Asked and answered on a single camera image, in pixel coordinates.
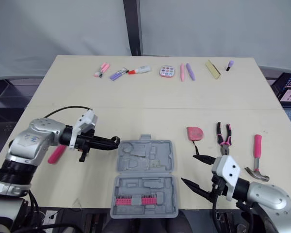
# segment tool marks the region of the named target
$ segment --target black pole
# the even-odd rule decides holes
[[[132,56],[142,56],[139,0],[123,0],[129,47]]]

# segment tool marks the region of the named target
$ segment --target hammer head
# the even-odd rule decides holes
[[[266,181],[266,182],[270,180],[270,178],[269,178],[268,176],[262,176],[261,173],[260,173],[259,171],[253,171],[253,170],[251,170],[251,169],[248,168],[248,167],[245,167],[244,169],[245,169],[245,170],[249,173],[249,175],[252,176],[253,178],[256,178],[256,179],[258,179],[258,180],[263,180],[263,181]]]

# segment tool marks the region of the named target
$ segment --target white curtain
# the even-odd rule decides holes
[[[291,69],[291,0],[140,0],[144,54]]]
[[[0,78],[44,76],[56,55],[130,55],[122,0],[0,0]]]

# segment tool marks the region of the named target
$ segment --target small bottle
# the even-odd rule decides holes
[[[139,67],[137,69],[131,70],[128,74],[141,74],[151,71],[150,66]]]

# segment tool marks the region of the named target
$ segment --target hammer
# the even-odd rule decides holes
[[[254,171],[248,167],[245,167],[245,170],[251,175],[253,178],[269,181],[270,178],[268,176],[261,175],[259,171],[259,159],[261,158],[261,140],[262,136],[259,134],[254,135]]]

